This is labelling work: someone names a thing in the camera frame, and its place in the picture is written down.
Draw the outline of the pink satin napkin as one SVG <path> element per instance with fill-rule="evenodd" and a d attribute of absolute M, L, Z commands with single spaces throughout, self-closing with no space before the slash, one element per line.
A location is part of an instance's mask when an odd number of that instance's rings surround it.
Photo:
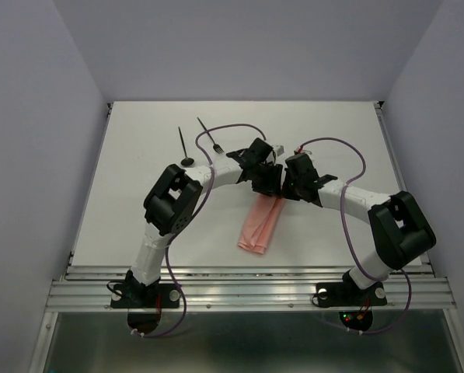
<path fill-rule="evenodd" d="M 285 199 L 260 194 L 242 225 L 237 246 L 249 253 L 263 255 L 274 235 Z"/>

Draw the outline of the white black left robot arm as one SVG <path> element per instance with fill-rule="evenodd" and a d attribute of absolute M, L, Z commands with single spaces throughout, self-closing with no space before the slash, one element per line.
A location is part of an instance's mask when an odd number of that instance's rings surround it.
<path fill-rule="evenodd" d="M 257 138 L 248 148 L 220 155 L 209 166 L 167 166 L 143 203 L 145 235 L 125 276 L 131 300 L 140 306 L 155 300 L 154 285 L 161 277 L 166 249 L 200 210 L 197 202 L 206 202 L 213 189 L 250 181 L 255 192 L 278 197 L 282 166 L 277 157 L 283 154 L 283 146 Z"/>

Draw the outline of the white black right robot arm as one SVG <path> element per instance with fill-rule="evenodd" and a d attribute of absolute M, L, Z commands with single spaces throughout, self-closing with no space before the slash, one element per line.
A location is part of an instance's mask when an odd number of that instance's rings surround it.
<path fill-rule="evenodd" d="M 354 248 L 350 248 L 355 267 L 340 285 L 345 301 L 358 303 L 373 284 L 384 281 L 436 245 L 436 235 L 411 193 L 377 193 L 351 186 L 330 174 L 321 176 L 311 158 L 303 153 L 287 158 L 285 163 L 282 193 L 286 198 L 338 210 L 346 239 L 350 238 L 345 222 L 348 215 L 371 228 L 373 252 L 359 260 Z"/>

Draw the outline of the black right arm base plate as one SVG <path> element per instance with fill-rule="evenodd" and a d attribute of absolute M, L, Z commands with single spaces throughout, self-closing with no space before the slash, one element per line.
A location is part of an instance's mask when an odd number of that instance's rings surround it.
<path fill-rule="evenodd" d="M 322 309 L 332 307 L 359 307 L 361 305 L 385 306 L 386 293 L 382 283 L 361 290 L 349 282 L 324 282 L 316 285 L 311 303 Z"/>

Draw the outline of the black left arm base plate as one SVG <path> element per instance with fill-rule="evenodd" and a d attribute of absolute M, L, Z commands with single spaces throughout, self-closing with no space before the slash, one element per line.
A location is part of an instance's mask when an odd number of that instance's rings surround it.
<path fill-rule="evenodd" d="M 177 309 L 181 295 L 175 284 L 156 284 L 136 289 L 127 283 L 116 283 L 111 288 L 112 309 Z"/>

